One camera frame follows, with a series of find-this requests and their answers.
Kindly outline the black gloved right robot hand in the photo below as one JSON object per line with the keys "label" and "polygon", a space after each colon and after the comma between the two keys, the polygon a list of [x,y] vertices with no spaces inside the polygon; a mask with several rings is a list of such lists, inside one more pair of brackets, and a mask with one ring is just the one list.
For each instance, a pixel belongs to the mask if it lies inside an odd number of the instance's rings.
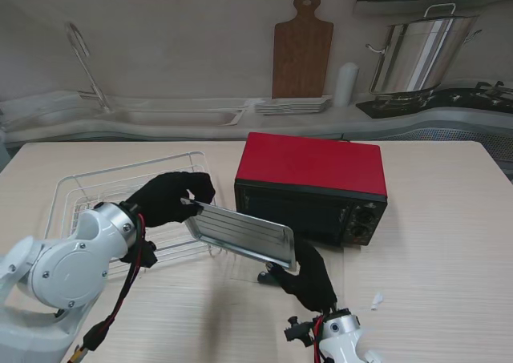
{"label": "black gloved right robot hand", "polygon": [[266,264],[268,274],[309,311],[326,314],[334,310],[337,296],[321,254],[310,243],[297,240],[295,257],[300,266],[297,275],[286,272],[275,263]]}

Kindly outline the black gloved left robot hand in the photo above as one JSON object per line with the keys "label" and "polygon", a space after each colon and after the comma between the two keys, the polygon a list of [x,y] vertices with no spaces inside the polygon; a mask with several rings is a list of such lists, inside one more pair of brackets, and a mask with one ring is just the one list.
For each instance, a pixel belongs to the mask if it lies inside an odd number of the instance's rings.
{"label": "black gloved left robot hand", "polygon": [[197,202],[212,202],[216,190],[208,173],[173,171],[158,175],[131,195],[127,204],[136,204],[146,226],[155,228],[196,216],[197,204],[182,203],[190,194]]}

